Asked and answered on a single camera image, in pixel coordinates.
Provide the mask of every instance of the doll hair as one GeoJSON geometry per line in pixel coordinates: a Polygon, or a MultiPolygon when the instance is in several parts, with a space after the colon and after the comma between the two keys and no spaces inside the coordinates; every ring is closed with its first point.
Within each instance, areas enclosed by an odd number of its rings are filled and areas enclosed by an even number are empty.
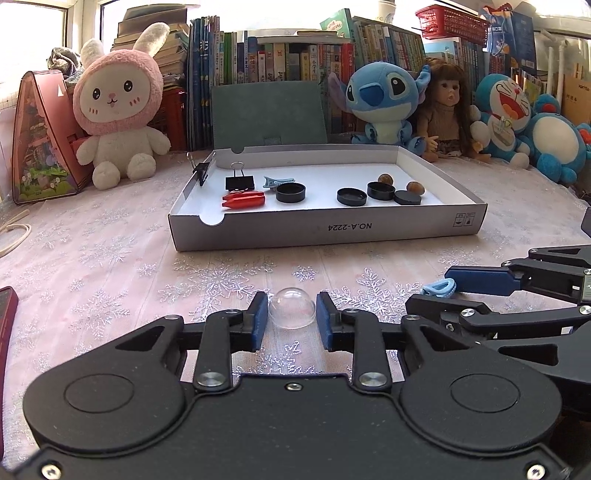
{"type": "Polygon", "coordinates": [[[431,81],[425,92],[425,101],[421,109],[430,110],[433,107],[434,90],[437,84],[443,80],[457,80],[460,84],[460,101],[454,112],[460,130],[460,147],[462,154],[466,155],[472,149],[472,134],[470,133],[470,92],[466,80],[466,73],[458,65],[446,63],[443,60],[426,58],[425,64],[431,67],[431,81]]]}

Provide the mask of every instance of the stitch plush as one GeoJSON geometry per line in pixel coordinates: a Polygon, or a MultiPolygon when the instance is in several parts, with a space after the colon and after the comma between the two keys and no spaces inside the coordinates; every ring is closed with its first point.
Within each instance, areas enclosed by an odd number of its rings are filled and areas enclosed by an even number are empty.
{"type": "Polygon", "coordinates": [[[401,145],[422,155],[426,140],[413,138],[413,128],[407,118],[425,99],[430,78],[430,69],[426,65],[414,80],[406,70],[376,61],[357,70],[348,85],[331,73],[329,92],[342,111],[351,112],[367,122],[365,135],[356,135],[353,143],[401,145]]]}

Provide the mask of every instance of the black jar lid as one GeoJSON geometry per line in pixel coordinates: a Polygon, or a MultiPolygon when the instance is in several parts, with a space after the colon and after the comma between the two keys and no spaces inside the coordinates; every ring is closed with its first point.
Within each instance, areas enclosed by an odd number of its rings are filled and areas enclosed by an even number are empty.
{"type": "Polygon", "coordinates": [[[306,187],[301,183],[282,183],[275,189],[275,198],[281,203],[301,202],[306,198],[306,187]]]}
{"type": "Polygon", "coordinates": [[[382,183],[380,181],[370,181],[368,183],[368,195],[375,200],[387,202],[394,198],[395,188],[393,185],[382,183]]]}
{"type": "Polygon", "coordinates": [[[367,202],[368,196],[363,190],[344,188],[336,193],[336,199],[348,207],[361,207],[367,202]]]}
{"type": "Polygon", "coordinates": [[[421,205],[421,197],[408,190],[396,190],[394,201],[399,205],[421,205]]]}

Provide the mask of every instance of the blue plush toy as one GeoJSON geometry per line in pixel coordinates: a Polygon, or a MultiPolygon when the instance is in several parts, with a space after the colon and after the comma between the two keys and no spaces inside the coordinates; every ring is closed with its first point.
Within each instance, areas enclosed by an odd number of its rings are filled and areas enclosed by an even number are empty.
{"type": "Polygon", "coordinates": [[[560,115],[560,104],[547,93],[535,101],[534,112],[525,129],[532,164],[550,180],[572,185],[591,159],[591,129],[587,124],[575,127],[560,115]]]}
{"type": "Polygon", "coordinates": [[[351,112],[367,122],[365,135],[356,135],[352,143],[401,145],[422,155],[426,140],[413,137],[407,121],[425,100],[431,79],[424,66],[417,80],[404,69],[384,61],[376,61],[355,72],[348,85],[331,73],[328,78],[330,97],[343,112],[351,112]]]}
{"type": "Polygon", "coordinates": [[[531,118],[530,102],[517,83],[492,73],[476,89],[470,126],[472,138],[482,144],[482,153],[501,158],[520,168],[530,166],[530,146],[521,133],[531,118]]]}

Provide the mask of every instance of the blue gripper pad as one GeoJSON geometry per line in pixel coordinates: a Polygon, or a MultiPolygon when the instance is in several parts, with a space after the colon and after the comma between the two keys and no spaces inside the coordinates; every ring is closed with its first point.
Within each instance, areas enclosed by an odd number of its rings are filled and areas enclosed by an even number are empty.
{"type": "Polygon", "coordinates": [[[521,290],[521,282],[507,267],[451,267],[445,278],[454,279],[456,291],[462,293],[508,297],[521,290]]]}
{"type": "Polygon", "coordinates": [[[330,328],[330,312],[328,306],[322,300],[322,295],[319,293],[316,296],[316,324],[322,339],[322,345],[325,350],[330,350],[332,347],[332,330],[330,328]]]}
{"type": "Polygon", "coordinates": [[[257,292],[253,303],[257,297],[263,297],[254,314],[254,327],[252,329],[252,344],[254,346],[253,352],[260,350],[262,345],[262,338],[265,335],[265,328],[267,328],[267,320],[269,319],[269,301],[267,294],[264,292],[257,292]]]}

